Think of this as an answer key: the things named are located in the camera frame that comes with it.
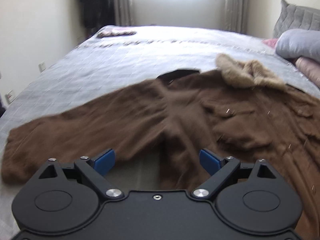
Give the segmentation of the brown coat with fur collar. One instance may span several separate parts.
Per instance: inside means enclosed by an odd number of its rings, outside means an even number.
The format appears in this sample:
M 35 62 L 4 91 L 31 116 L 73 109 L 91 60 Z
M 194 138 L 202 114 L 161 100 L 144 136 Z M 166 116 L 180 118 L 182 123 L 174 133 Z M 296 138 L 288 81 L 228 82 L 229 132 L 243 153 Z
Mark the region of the brown coat with fur collar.
M 112 148 L 118 162 L 160 154 L 160 185 L 192 190 L 208 178 L 199 150 L 244 162 L 266 159 L 303 202 L 297 232 L 319 239 L 319 100 L 278 80 L 263 66 L 217 56 L 218 70 L 172 81 L 158 77 L 9 133 L 1 175 L 26 183 L 51 157 L 70 163 Z

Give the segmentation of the dark hanging clothes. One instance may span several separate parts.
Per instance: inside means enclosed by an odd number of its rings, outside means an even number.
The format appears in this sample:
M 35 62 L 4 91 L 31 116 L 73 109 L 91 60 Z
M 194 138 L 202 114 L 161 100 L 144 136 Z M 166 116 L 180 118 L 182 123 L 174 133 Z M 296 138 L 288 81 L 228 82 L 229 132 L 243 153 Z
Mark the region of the dark hanging clothes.
M 114 0 L 80 0 L 80 4 L 86 38 L 106 25 L 115 25 Z

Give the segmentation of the grey checked bedspread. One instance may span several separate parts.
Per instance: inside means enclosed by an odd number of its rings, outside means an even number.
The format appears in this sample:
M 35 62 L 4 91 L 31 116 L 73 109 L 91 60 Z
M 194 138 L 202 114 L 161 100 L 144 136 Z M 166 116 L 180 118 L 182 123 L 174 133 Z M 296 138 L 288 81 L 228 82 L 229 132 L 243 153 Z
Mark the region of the grey checked bedspread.
M 316 85 L 260 38 L 182 27 L 137 27 L 135 31 L 133 36 L 92 37 L 49 67 L 1 117 L 1 145 L 15 127 L 118 88 L 176 69 L 212 70 L 218 53 L 259 60 L 288 84 L 319 96 Z

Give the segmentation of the pink item behind pillow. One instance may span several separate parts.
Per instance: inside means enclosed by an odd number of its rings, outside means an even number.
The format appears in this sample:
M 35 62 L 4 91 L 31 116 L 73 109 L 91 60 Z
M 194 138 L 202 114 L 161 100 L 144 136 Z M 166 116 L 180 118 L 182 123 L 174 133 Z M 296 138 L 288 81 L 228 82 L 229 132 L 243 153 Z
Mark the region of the pink item behind pillow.
M 277 42 L 278 42 L 277 38 L 270 38 L 270 39 L 262 40 L 262 43 L 264 45 L 267 45 L 267 46 L 269 46 L 270 48 L 273 48 L 273 49 L 276 47 Z

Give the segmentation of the pink beige pillow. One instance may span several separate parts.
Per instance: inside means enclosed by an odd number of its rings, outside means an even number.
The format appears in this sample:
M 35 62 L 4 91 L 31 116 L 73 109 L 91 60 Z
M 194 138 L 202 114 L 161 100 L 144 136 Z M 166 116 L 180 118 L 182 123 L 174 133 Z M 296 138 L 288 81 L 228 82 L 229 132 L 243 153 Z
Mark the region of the pink beige pillow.
M 320 66 L 318 62 L 306 57 L 299 57 L 295 65 L 309 80 L 320 87 Z

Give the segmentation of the light grey pillow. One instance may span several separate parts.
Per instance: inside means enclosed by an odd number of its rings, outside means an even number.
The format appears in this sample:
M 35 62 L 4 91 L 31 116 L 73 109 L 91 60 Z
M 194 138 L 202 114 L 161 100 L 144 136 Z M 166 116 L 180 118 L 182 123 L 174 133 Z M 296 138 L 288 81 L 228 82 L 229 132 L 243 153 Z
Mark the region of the light grey pillow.
M 319 63 L 319 31 L 290 29 L 282 33 L 275 46 L 284 59 L 307 57 Z

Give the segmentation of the grey quilted headboard cushion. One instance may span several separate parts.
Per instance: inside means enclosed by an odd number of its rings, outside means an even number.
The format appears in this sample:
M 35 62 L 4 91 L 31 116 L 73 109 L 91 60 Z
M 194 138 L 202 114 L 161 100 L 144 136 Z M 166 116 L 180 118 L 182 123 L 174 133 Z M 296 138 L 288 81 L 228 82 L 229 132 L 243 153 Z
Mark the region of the grey quilted headboard cushion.
M 280 16 L 274 26 L 273 38 L 279 38 L 290 29 L 319 31 L 319 9 L 298 6 L 281 0 Z

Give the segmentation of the left grey curtain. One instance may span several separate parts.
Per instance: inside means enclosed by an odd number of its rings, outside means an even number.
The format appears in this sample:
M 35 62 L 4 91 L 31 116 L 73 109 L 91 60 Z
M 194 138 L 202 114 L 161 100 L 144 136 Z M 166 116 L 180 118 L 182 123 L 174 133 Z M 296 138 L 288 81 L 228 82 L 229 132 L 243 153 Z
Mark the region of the left grey curtain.
M 134 25 L 132 0 L 114 0 L 114 16 L 118 26 Z

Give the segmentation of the grey curtain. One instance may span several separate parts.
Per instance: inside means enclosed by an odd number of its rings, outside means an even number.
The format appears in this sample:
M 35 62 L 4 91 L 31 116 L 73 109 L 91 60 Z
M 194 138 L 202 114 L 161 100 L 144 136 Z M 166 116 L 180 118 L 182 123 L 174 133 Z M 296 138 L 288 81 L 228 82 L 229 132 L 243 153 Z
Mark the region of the grey curtain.
M 134 25 L 132 0 L 114 0 L 114 16 L 118 26 Z
M 239 34 L 247 33 L 249 0 L 225 0 L 223 29 Z

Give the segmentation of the right grey curtain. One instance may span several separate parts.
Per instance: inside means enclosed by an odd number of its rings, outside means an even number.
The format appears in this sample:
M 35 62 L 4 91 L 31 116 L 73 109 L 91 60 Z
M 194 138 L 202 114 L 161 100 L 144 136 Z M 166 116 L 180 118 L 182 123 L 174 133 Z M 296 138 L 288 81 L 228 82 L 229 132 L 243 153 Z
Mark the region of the right grey curtain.
M 223 29 L 239 34 L 247 33 L 249 0 L 225 0 Z

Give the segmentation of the white wall socket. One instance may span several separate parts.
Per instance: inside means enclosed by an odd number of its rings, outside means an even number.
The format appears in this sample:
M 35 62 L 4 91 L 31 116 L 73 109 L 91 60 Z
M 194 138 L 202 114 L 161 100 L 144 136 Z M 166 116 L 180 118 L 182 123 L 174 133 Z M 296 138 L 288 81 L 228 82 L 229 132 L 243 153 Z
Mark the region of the white wall socket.
M 6 98 L 7 103 L 8 103 L 8 104 L 11 104 L 11 103 L 15 100 L 15 98 L 16 98 L 15 92 L 14 92 L 12 89 L 9 90 L 9 91 L 5 94 L 5 98 Z
M 43 72 L 43 71 L 45 71 L 46 70 L 46 63 L 45 62 L 41 62 L 41 63 L 39 63 L 38 64 L 38 67 L 39 67 L 39 70 L 40 70 L 40 72 Z

